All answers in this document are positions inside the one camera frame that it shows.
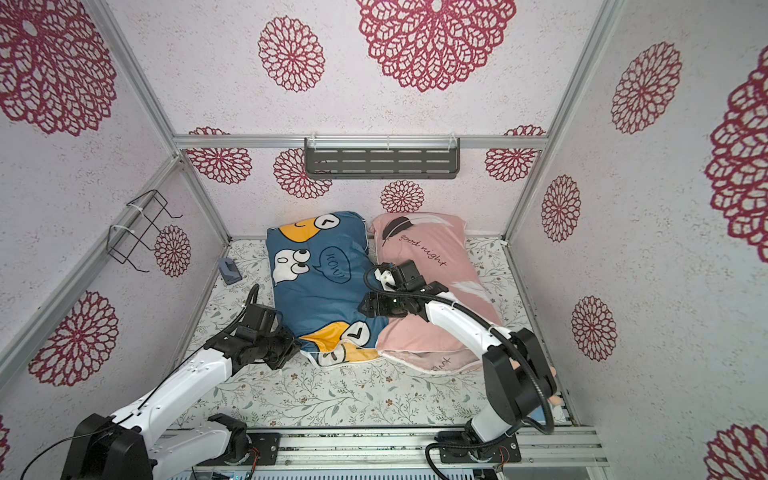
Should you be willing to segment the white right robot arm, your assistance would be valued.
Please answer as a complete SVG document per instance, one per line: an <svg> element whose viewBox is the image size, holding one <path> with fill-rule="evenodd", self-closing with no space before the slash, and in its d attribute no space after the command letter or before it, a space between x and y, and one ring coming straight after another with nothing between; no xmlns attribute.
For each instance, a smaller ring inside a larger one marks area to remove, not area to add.
<svg viewBox="0 0 768 480"><path fill-rule="evenodd" d="M472 446L485 448L523 427L554 432L555 374L531 330L491 322L459 300L457 286L426 282L412 261L375 265L363 281L373 300L441 328L480 360L487 405L468 423Z"/></svg>

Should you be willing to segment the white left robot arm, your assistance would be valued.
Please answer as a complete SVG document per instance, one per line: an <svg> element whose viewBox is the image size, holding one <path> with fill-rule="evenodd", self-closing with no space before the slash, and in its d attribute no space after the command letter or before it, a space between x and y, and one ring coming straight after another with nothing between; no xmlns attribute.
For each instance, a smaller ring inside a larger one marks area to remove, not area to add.
<svg viewBox="0 0 768 480"><path fill-rule="evenodd" d="M300 350L278 312L248 304L148 394L109 416L92 414L75 429L64 479L168 479L208 460L251 457L244 422L214 414L181 433L171 425L201 397L250 365L281 369Z"/></svg>

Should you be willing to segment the pink good night pillow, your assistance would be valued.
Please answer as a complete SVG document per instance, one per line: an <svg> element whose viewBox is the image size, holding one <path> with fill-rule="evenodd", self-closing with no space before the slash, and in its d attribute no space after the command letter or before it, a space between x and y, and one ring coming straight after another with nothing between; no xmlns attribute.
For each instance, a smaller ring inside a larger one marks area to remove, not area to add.
<svg viewBox="0 0 768 480"><path fill-rule="evenodd" d="M372 224L377 260L395 265L412 260L427 282L443 284L459 303L500 324L465 248L465 226L457 216L438 213L380 215ZM376 348L382 356L428 374L464 373L481 364L459 340L413 314L392 317Z"/></svg>

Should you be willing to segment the blue cartoon pillowcase pillow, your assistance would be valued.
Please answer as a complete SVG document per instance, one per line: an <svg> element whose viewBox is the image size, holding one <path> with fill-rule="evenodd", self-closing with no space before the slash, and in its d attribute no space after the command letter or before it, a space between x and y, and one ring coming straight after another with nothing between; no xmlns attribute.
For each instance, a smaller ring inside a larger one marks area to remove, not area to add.
<svg viewBox="0 0 768 480"><path fill-rule="evenodd" d="M273 296L282 324L315 366L335 367L380 357L385 316L358 310L372 267L367 228L355 212L338 211L267 232Z"/></svg>

